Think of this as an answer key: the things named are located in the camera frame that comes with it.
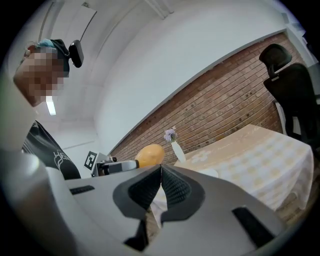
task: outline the red brick wall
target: red brick wall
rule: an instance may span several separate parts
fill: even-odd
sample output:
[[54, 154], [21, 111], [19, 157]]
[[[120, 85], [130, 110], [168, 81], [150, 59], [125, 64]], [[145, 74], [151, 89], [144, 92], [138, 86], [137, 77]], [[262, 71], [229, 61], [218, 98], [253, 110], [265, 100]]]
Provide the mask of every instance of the red brick wall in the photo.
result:
[[160, 144], [165, 151], [163, 162], [174, 163], [177, 158], [164, 140], [164, 131], [172, 126], [184, 153], [214, 143], [247, 124], [282, 132], [274, 98], [263, 85], [267, 69], [259, 61], [260, 53], [273, 43], [292, 54], [291, 63], [303, 63], [283, 33], [258, 42], [187, 85], [132, 131], [111, 155], [118, 161], [134, 159], [143, 147]]

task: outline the purple flower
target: purple flower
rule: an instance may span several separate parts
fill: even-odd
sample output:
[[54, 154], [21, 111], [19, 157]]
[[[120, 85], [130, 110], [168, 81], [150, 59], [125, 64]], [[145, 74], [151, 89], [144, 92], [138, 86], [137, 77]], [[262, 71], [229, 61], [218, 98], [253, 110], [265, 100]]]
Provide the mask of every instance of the purple flower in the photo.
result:
[[164, 135], [164, 139], [167, 141], [167, 142], [171, 142], [171, 136], [166, 134]]
[[175, 134], [176, 132], [175, 132], [175, 130], [174, 129], [169, 129], [169, 130], [166, 130], [165, 131], [165, 134], [166, 135], [173, 135], [173, 134]]
[[167, 142], [174, 142], [178, 137], [176, 131], [173, 128], [166, 130], [164, 133], [164, 139]]

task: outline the gray plastic panel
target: gray plastic panel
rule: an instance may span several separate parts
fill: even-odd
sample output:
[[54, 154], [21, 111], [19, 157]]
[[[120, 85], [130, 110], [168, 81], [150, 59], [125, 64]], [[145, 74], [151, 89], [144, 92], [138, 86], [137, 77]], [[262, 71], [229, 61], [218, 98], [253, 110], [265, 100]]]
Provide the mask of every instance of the gray plastic panel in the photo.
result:
[[145, 170], [147, 168], [119, 172], [99, 178], [67, 180], [66, 184], [69, 189], [87, 185], [93, 186], [94, 189], [91, 191], [75, 194], [74, 199], [101, 229], [110, 233], [120, 242], [124, 242], [135, 236], [140, 221], [127, 218], [122, 214], [113, 200], [113, 192], [117, 185]]
[[256, 246], [232, 213], [234, 208], [241, 206], [246, 206], [273, 235], [285, 230], [286, 226], [271, 209], [240, 187], [192, 170], [170, 167], [199, 182], [205, 191], [205, 199], [189, 219], [164, 222], [145, 253], [153, 256], [249, 253]]

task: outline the black slot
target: black slot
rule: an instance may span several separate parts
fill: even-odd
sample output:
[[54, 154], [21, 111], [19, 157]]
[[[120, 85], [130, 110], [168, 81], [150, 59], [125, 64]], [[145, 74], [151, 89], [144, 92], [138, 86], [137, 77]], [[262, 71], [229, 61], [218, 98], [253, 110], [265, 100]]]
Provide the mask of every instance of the black slot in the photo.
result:
[[79, 186], [75, 188], [70, 188], [70, 192], [72, 195], [81, 194], [90, 190], [94, 190], [95, 188], [93, 186], [87, 185], [87, 186]]
[[238, 207], [232, 212], [258, 248], [275, 238], [247, 208]]

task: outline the tablecloth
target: tablecloth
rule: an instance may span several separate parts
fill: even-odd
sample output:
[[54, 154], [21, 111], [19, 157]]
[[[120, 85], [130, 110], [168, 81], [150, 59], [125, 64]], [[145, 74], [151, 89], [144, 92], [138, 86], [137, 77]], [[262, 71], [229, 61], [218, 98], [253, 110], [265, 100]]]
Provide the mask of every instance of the tablecloth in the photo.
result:
[[[215, 170], [218, 178], [232, 182], [276, 210], [290, 193], [304, 209], [309, 198], [314, 160], [311, 147], [301, 141], [255, 125], [185, 155], [174, 166], [196, 172]], [[160, 187], [151, 209], [156, 220], [167, 210]]]

